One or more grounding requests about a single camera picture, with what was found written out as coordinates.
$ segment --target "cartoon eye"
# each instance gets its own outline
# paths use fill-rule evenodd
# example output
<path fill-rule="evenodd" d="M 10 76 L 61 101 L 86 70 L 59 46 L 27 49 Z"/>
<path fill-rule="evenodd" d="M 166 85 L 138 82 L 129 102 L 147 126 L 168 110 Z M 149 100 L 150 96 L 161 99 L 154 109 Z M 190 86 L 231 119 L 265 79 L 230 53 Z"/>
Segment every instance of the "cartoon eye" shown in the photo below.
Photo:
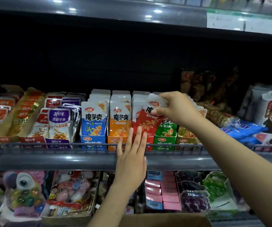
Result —
<path fill-rule="evenodd" d="M 35 182 L 31 175 L 25 172 L 21 172 L 17 175 L 16 185 L 20 190 L 32 189 L 35 187 Z"/>

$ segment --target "forearm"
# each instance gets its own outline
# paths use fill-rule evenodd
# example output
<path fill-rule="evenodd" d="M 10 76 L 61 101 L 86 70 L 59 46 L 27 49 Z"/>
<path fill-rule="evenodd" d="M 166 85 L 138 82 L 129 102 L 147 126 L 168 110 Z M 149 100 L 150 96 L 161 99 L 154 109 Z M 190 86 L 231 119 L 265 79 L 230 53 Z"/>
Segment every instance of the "forearm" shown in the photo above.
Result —
<path fill-rule="evenodd" d="M 130 196 L 122 187 L 113 184 L 87 227 L 117 227 Z"/>
<path fill-rule="evenodd" d="M 272 164 L 207 119 L 190 128 L 266 226 L 272 227 Z"/>

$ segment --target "pink candy box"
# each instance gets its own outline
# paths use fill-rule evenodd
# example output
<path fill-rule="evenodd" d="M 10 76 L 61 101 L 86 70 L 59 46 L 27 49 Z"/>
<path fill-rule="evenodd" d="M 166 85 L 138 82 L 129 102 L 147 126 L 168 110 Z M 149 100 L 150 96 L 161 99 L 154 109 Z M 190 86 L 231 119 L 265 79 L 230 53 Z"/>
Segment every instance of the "pink candy box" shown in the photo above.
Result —
<path fill-rule="evenodd" d="M 175 182 L 175 177 L 174 176 L 163 176 L 162 181 L 163 182 L 174 183 Z"/>
<path fill-rule="evenodd" d="M 165 188 L 176 189 L 176 183 L 161 182 L 161 190 L 164 190 Z"/>
<path fill-rule="evenodd" d="M 169 189 L 169 188 L 163 188 L 162 189 L 162 195 L 178 195 L 177 189 Z"/>
<path fill-rule="evenodd" d="M 164 202 L 177 202 L 179 203 L 179 196 L 178 195 L 162 195 L 162 200 Z"/>
<path fill-rule="evenodd" d="M 181 210 L 181 205 L 175 202 L 163 202 L 163 208 L 165 210 Z"/>
<path fill-rule="evenodd" d="M 146 193 L 146 198 L 148 201 L 162 203 L 162 196 L 160 195 Z"/>
<path fill-rule="evenodd" d="M 174 172 L 173 171 L 163 171 L 162 175 L 163 176 L 174 176 Z"/>
<path fill-rule="evenodd" d="M 160 182 L 145 180 L 145 186 L 160 188 Z"/>
<path fill-rule="evenodd" d="M 145 187 L 145 192 L 150 194 L 156 194 L 161 195 L 161 189 L 160 188 L 154 188 L 154 187 Z"/>

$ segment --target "hand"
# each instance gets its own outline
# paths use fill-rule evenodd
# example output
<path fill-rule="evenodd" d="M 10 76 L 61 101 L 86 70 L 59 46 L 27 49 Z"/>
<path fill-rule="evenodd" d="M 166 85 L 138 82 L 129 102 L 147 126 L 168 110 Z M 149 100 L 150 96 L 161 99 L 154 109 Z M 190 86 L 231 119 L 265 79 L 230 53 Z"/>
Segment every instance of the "hand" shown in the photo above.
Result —
<path fill-rule="evenodd" d="M 147 172 L 146 157 L 144 156 L 147 133 L 144 132 L 141 137 L 142 128 L 139 126 L 132 146 L 133 131 L 134 129 L 130 128 L 124 153 L 122 152 L 122 138 L 118 142 L 113 183 L 113 185 L 123 188 L 123 192 L 126 192 L 129 198 L 143 182 Z"/>
<path fill-rule="evenodd" d="M 186 94 L 175 91 L 164 92 L 159 96 L 168 100 L 170 103 L 169 107 L 157 107 L 151 111 L 151 114 L 163 115 L 169 118 L 173 123 L 186 128 L 192 127 L 199 119 L 203 118 Z"/>

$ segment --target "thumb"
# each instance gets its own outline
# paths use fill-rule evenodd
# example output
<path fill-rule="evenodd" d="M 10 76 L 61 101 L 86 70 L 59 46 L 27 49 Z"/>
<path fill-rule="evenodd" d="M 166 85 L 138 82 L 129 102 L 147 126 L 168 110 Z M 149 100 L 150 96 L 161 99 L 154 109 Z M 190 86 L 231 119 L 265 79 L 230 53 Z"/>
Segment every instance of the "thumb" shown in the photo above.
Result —
<path fill-rule="evenodd" d="M 144 174 L 144 178 L 145 178 L 145 176 L 147 174 L 147 157 L 146 156 L 143 157 L 142 166 L 143 166 L 142 173 Z"/>
<path fill-rule="evenodd" d="M 152 115 L 162 115 L 167 116 L 168 108 L 167 107 L 157 107 L 151 111 Z"/>

